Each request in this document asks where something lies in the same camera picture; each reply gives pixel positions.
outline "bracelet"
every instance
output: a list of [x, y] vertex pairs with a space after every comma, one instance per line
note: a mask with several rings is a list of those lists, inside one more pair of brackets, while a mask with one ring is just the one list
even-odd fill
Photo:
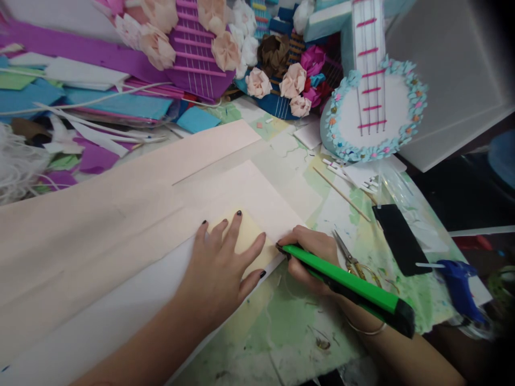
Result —
[[361, 332], [362, 334], [365, 334], [365, 335], [377, 335], [377, 334], [380, 334], [381, 332], [383, 332], [386, 328], [386, 322], [383, 322], [382, 323], [382, 326], [377, 330], [377, 331], [372, 331], [372, 332], [366, 332], [366, 331], [362, 331], [362, 330], [358, 330], [356, 328], [356, 326], [354, 326], [349, 318], [347, 318], [347, 323], [349, 323], [349, 326], [354, 330], [354, 331], [357, 331], [357, 332]]

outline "hand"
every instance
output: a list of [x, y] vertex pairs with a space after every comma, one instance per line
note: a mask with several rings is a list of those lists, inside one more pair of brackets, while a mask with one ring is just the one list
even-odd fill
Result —
[[[297, 225], [290, 234], [279, 240], [279, 245], [281, 246], [295, 243], [299, 243], [304, 249], [330, 262], [332, 265], [340, 267], [338, 263], [336, 240], [325, 233], [315, 232], [301, 225]], [[315, 294], [327, 296], [335, 295], [327, 285], [306, 271], [300, 261], [294, 257], [292, 257], [288, 263], [288, 271], [294, 278], [306, 285]]]
[[223, 240], [222, 233], [229, 224], [227, 219], [213, 228], [207, 240], [205, 233], [209, 223], [204, 221], [195, 235], [192, 259], [175, 296], [185, 312], [194, 315], [195, 321], [202, 324], [206, 333], [231, 316], [266, 273], [258, 269], [241, 281], [266, 240], [263, 232], [245, 252], [234, 253], [241, 220], [241, 211], [238, 211]]

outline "wooden skewer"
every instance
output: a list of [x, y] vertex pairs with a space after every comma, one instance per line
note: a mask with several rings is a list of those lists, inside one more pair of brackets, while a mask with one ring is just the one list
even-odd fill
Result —
[[360, 210], [360, 209], [359, 209], [359, 208], [358, 208], [358, 207], [357, 207], [357, 206], [356, 206], [356, 205], [351, 201], [351, 199], [350, 199], [349, 197], [347, 197], [347, 196], [346, 196], [346, 195], [345, 195], [345, 194], [344, 194], [340, 189], [338, 189], [336, 186], [334, 186], [334, 185], [333, 185], [333, 183], [332, 183], [332, 182], [331, 182], [327, 177], [325, 177], [325, 176], [322, 174], [322, 172], [321, 172], [321, 171], [319, 171], [319, 170], [318, 170], [317, 168], [315, 168], [315, 167], [313, 167], [313, 169], [315, 169], [315, 171], [316, 171], [318, 174], [320, 174], [320, 176], [321, 176], [324, 180], [326, 180], [326, 182], [327, 182], [329, 185], [331, 185], [331, 186], [333, 187], [333, 189], [334, 189], [334, 190], [336, 190], [340, 196], [342, 196], [342, 197], [345, 199], [345, 201], [347, 201], [347, 202], [348, 202], [348, 203], [349, 203], [349, 204], [350, 204], [354, 209], [356, 209], [356, 211], [357, 211], [359, 214], [361, 214], [365, 220], [367, 220], [368, 222], [370, 222], [370, 219], [368, 218], [368, 216], [367, 216], [365, 213], [363, 213], [363, 212], [362, 212], [362, 211], [361, 211], [361, 210]]

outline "left hand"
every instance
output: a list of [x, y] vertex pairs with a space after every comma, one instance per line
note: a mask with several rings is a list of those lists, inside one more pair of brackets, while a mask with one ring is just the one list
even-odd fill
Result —
[[209, 223], [205, 221], [195, 235], [192, 259], [175, 295], [184, 312], [201, 323], [205, 333], [220, 326], [240, 306], [264, 276], [258, 269], [241, 281], [247, 267], [259, 256], [266, 240], [261, 233], [242, 254], [234, 247], [238, 239], [242, 213], [234, 214], [231, 228], [222, 240], [229, 222], [224, 219], [205, 239]]

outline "green utility knife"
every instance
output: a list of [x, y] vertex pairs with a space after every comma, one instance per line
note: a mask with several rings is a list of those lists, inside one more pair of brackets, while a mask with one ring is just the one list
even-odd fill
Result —
[[284, 253], [288, 260], [291, 256], [299, 259], [302, 265], [313, 276], [327, 284], [331, 291], [345, 296], [401, 334], [413, 338], [415, 313], [404, 300], [310, 254], [298, 245], [277, 244], [276, 248]]

